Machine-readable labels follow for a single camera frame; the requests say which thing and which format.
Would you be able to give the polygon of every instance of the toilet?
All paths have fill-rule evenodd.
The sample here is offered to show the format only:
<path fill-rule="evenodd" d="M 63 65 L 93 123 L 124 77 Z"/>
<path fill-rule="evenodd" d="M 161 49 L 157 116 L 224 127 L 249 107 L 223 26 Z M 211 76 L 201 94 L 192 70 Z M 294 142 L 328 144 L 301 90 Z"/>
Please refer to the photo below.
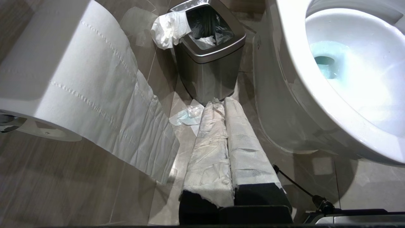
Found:
<path fill-rule="evenodd" d="M 405 1 L 266 0 L 256 108 L 285 151 L 405 164 Z"/>

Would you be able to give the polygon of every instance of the black cord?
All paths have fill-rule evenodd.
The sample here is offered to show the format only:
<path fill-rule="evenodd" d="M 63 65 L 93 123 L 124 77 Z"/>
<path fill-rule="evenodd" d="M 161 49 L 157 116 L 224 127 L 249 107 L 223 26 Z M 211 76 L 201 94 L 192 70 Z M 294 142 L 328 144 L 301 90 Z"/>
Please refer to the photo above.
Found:
<path fill-rule="evenodd" d="M 295 181 L 293 181 L 290 177 L 285 175 L 278 166 L 273 165 L 274 171 L 276 171 L 276 174 L 281 173 L 285 178 L 287 178 L 291 183 L 293 183 L 295 186 L 297 186 L 299 189 L 303 190 L 307 195 L 310 197 L 313 197 L 311 193 L 309 193 L 307 190 L 305 190 L 303 187 L 301 187 L 299 184 L 297 184 Z"/>

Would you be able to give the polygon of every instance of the large toilet paper roll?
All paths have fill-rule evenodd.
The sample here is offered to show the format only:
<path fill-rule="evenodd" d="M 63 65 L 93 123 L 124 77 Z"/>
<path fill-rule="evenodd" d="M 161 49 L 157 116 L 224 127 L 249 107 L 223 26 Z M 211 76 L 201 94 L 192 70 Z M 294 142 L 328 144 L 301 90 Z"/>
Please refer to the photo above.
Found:
<path fill-rule="evenodd" d="M 95 1 L 42 4 L 1 63 L 0 110 L 27 118 L 21 131 L 83 136 L 163 183 L 179 147 L 126 35 Z"/>

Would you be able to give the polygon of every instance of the tile floor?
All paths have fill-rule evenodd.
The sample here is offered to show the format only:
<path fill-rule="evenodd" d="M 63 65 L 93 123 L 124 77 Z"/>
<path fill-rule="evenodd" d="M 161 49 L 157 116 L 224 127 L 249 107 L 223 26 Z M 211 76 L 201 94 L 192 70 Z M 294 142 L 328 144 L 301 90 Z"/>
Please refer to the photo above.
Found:
<path fill-rule="evenodd" d="M 329 199 L 337 208 L 383 208 L 388 211 L 405 211 L 405 200 L 402 200 L 402 193 L 405 192 L 405 168 L 368 161 L 351 161 L 323 151 L 310 154 L 286 153 L 266 139 L 256 113 L 252 64 L 253 37 L 261 15 L 235 12 L 234 14 L 243 24 L 247 39 L 232 97 L 241 103 L 270 162 L 278 165 L 284 173 L 312 194 Z M 178 79 L 171 116 L 186 108 L 191 100 Z M 178 198 L 195 136 L 190 127 L 178 126 L 175 129 L 181 144 L 179 154 L 171 171 L 170 183 L 157 184 L 155 188 L 149 224 L 173 225 L 179 222 Z M 294 208 L 294 222 L 303 222 L 306 212 L 316 209 L 311 198 L 283 176 L 279 178 Z"/>

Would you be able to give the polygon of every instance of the stainless steel trash can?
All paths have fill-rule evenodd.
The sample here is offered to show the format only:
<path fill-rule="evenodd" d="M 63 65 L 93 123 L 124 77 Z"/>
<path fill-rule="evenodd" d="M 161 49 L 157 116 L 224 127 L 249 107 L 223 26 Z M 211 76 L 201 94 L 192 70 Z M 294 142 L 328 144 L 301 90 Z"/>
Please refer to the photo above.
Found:
<path fill-rule="evenodd" d="M 181 81 L 189 94 L 203 105 L 214 97 L 233 93 L 246 33 L 219 0 L 189 0 L 169 10 L 186 11 L 192 32 L 174 47 Z M 201 43 L 211 37 L 215 45 Z"/>

